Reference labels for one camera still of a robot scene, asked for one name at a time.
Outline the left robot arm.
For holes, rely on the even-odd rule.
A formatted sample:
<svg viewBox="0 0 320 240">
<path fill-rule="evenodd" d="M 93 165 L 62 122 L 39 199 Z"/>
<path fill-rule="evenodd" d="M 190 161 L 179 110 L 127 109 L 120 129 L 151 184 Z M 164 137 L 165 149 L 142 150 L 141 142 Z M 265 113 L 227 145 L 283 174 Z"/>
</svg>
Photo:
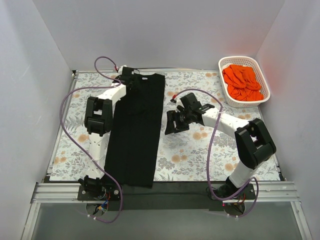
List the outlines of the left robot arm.
<svg viewBox="0 0 320 240">
<path fill-rule="evenodd" d="M 113 125 L 114 106 L 132 89 L 135 83 L 135 71 L 122 71 L 111 84 L 111 89 L 105 90 L 98 96 L 91 96 L 87 100 L 84 126 L 89 136 L 88 153 L 93 158 L 89 164 L 85 177 L 79 179 L 84 191 L 95 200 L 106 196 L 106 187 L 102 182 L 105 175 L 102 170 L 106 162 L 106 146 L 108 133 Z"/>
</svg>

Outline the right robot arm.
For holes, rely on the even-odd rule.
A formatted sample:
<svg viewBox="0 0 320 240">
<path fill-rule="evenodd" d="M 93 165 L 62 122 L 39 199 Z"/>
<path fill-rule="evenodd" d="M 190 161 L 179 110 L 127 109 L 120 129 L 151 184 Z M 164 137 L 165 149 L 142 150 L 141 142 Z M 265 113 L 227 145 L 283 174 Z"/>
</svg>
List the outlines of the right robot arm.
<svg viewBox="0 0 320 240">
<path fill-rule="evenodd" d="M 210 104 L 194 110 L 179 105 L 175 110 L 168 111 L 166 116 L 166 135 L 187 131 L 189 125 L 195 123 L 211 127 L 215 132 L 223 132 L 235 140 L 239 163 L 223 185 L 210 191 L 219 201 L 237 199 L 243 195 L 257 169 L 277 151 L 265 123 L 259 118 L 250 121 L 240 119 Z"/>
</svg>

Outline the black t shirt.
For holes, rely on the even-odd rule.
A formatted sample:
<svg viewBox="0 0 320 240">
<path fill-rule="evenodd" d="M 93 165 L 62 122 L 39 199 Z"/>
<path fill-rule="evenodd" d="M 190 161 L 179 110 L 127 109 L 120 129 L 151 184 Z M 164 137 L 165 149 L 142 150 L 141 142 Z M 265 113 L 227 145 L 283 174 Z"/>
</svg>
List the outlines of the black t shirt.
<svg viewBox="0 0 320 240">
<path fill-rule="evenodd" d="M 138 75 L 116 103 L 104 169 L 121 185 L 150 188 L 162 126 L 165 76 Z"/>
</svg>

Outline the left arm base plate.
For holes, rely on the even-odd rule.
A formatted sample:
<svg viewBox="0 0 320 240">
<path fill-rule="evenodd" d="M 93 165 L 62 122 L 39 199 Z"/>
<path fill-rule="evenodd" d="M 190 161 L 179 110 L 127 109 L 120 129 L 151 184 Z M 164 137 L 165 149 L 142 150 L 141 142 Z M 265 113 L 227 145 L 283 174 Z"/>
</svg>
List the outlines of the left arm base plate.
<svg viewBox="0 0 320 240">
<path fill-rule="evenodd" d="M 107 184 L 98 189 L 89 189 L 88 187 L 80 186 L 78 189 L 78 201 L 120 201 L 120 190 L 115 184 Z"/>
</svg>

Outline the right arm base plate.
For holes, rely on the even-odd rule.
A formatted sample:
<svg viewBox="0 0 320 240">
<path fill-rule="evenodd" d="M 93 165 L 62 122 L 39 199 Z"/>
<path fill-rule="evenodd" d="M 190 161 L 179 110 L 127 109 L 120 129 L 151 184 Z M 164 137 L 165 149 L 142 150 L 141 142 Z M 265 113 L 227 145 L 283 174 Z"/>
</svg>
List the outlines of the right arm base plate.
<svg viewBox="0 0 320 240">
<path fill-rule="evenodd" d="M 254 200 L 256 198 L 256 191 L 254 185 L 248 183 L 243 188 L 232 188 L 226 183 L 211 184 L 211 190 L 206 188 L 208 197 L 212 200 Z"/>
</svg>

